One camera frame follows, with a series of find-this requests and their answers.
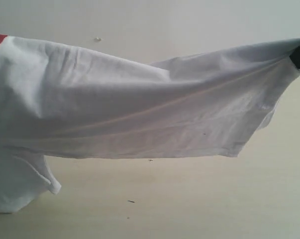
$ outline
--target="hanging shirt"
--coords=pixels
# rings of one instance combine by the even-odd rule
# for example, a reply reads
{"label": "hanging shirt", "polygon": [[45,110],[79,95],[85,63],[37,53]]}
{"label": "hanging shirt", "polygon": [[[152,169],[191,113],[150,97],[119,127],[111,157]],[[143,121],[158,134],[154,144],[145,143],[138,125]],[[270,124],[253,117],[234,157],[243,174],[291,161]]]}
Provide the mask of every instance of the hanging shirt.
{"label": "hanging shirt", "polygon": [[[41,162],[34,169],[42,179],[38,188],[46,185],[53,192],[60,186],[39,155],[236,157],[270,122],[280,96],[300,76],[289,58],[298,46],[300,39],[291,39],[146,65],[0,35],[0,150],[33,154],[27,163]],[[3,158],[24,160],[22,154]],[[2,175],[10,167],[5,165]],[[34,176],[30,168],[20,194],[14,186],[16,198]],[[1,192],[9,191],[7,183]],[[11,201],[19,209],[32,197]],[[0,199],[5,204],[4,196]]]}

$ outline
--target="white cloth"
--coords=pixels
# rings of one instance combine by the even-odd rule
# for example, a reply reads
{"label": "white cloth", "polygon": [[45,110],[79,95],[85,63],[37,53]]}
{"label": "white cloth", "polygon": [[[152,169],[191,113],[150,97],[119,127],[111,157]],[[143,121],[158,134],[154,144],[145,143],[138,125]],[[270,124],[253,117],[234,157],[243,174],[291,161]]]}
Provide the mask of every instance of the white cloth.
{"label": "white cloth", "polygon": [[[150,65],[42,40],[0,44],[0,197],[16,211],[46,185],[58,192],[42,155],[72,158],[235,157],[300,76],[291,39],[177,57]],[[20,193],[11,165],[24,178]],[[40,180],[33,180],[33,168]],[[21,202],[24,192],[25,201]]]}

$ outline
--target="beige wall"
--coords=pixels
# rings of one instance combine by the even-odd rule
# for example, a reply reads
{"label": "beige wall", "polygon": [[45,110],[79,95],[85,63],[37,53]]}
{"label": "beige wall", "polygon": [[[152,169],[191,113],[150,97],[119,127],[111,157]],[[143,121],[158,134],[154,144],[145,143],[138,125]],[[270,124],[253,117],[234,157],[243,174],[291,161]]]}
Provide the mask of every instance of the beige wall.
{"label": "beige wall", "polygon": [[[152,62],[300,37],[300,0],[0,0],[0,33]],[[49,162],[60,194],[0,239],[300,239],[300,78],[238,158]]]}

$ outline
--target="white wall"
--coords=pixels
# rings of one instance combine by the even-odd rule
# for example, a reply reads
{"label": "white wall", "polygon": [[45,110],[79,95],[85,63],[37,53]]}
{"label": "white wall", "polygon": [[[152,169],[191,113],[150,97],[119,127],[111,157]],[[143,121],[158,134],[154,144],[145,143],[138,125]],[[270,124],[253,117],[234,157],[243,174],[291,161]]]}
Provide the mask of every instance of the white wall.
{"label": "white wall", "polygon": [[[0,33],[152,62],[300,37],[300,0],[0,0]],[[60,194],[0,215],[0,238],[300,239],[300,78],[237,159],[50,164]]]}

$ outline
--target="cotton cloth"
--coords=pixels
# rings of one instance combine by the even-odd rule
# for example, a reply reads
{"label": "cotton cloth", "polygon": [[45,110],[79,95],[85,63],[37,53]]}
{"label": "cotton cloth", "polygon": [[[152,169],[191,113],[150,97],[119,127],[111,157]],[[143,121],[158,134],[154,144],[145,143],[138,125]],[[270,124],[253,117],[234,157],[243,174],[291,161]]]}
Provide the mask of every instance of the cotton cloth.
{"label": "cotton cloth", "polygon": [[0,35],[0,212],[59,191],[43,155],[236,157],[300,76],[289,58],[298,46],[290,39],[141,64]]}

